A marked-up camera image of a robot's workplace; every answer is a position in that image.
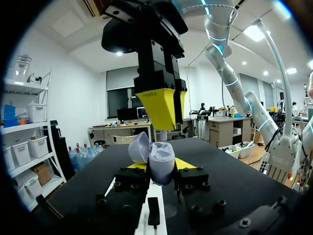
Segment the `pipe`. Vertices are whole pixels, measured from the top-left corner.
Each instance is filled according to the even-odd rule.
[[[284,86],[284,98],[285,98],[285,110],[286,110],[286,125],[285,125],[285,135],[286,136],[290,136],[291,135],[291,94],[290,94],[290,85],[289,85],[289,80],[287,77],[287,72],[285,69],[285,65],[283,63],[283,60],[279,54],[279,51],[272,39],[272,37],[270,36],[270,34],[268,34],[268,31],[265,27],[265,25],[263,24],[262,20],[260,18],[258,18],[252,25],[256,25],[258,26],[258,28],[261,30],[261,32],[263,32],[266,42],[268,43],[268,46],[273,54],[273,57],[275,59],[275,62],[277,64],[277,67],[280,71],[280,73],[282,74],[283,77],[283,86]]]

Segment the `black cable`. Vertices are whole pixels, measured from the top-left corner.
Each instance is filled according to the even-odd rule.
[[[301,141],[301,147],[302,147],[302,151],[303,151],[303,153],[304,153],[304,156],[305,156],[305,158],[308,158],[308,155],[307,155],[307,153],[305,152],[304,147],[303,147],[303,143],[302,143],[302,140],[301,140],[300,133],[298,134],[298,137],[299,137],[299,140]]]
[[[253,165],[253,164],[258,163],[258,162],[260,162],[260,161],[261,161],[261,159],[260,159],[260,160],[255,161],[255,162],[252,162],[252,163],[250,163],[249,165]]]
[[[269,147],[270,147],[270,144],[273,142],[274,138],[276,137],[276,135],[278,134],[278,132],[280,131],[280,128],[278,128],[274,135],[272,136],[272,139],[270,139],[270,141],[268,142],[268,144],[265,146],[265,151],[268,151],[269,150]]]

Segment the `cardboard box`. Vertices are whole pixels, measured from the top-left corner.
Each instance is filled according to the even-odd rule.
[[[38,175],[38,180],[41,186],[44,186],[51,180],[51,174],[49,168],[45,165],[45,163],[39,163],[32,167],[32,171]]]

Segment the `white storage bin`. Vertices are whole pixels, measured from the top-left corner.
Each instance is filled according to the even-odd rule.
[[[244,144],[249,144],[250,142],[248,141],[245,141],[243,142]],[[235,144],[235,146],[237,147],[240,147],[240,143],[237,143]],[[241,148],[241,151],[239,153],[239,158],[246,158],[246,157],[249,157],[251,154],[252,154],[252,151],[253,151],[253,146],[254,144],[252,144],[251,146],[249,147],[246,147],[246,148]]]
[[[233,156],[234,158],[238,159],[238,156],[239,156],[239,153],[241,151],[241,148],[237,147],[235,145],[229,145],[229,146],[225,146],[225,147],[220,147],[219,149],[223,150],[224,148],[227,148],[227,147],[228,147],[228,149],[234,149],[234,148],[238,149],[237,151],[229,153],[230,156]]]
[[[15,180],[17,181],[18,185],[25,185],[26,192],[33,200],[43,193],[43,187],[41,187],[39,183],[38,175],[36,175],[30,169],[19,174],[17,177],[15,177]]]
[[[20,196],[21,201],[24,203],[26,207],[29,207],[32,203],[32,200],[28,193],[26,192],[25,186],[21,185],[19,188],[17,188],[17,192]]]
[[[41,158],[48,154],[47,136],[28,141],[29,154],[35,158]]]
[[[15,169],[13,158],[12,158],[11,147],[3,148],[3,151],[4,151],[4,160],[6,163],[6,168],[10,172]]]
[[[47,121],[46,104],[30,104],[26,109],[32,123]]]
[[[30,162],[27,143],[28,141],[12,145],[14,157],[18,160],[19,165],[24,165]]]

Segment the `computer monitor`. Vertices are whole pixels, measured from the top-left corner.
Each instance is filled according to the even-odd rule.
[[[140,119],[140,118],[149,118],[148,114],[146,112],[145,107],[137,108],[137,116],[138,116],[138,119]]]
[[[117,118],[120,121],[137,119],[137,109],[136,108],[118,109],[117,110]]]

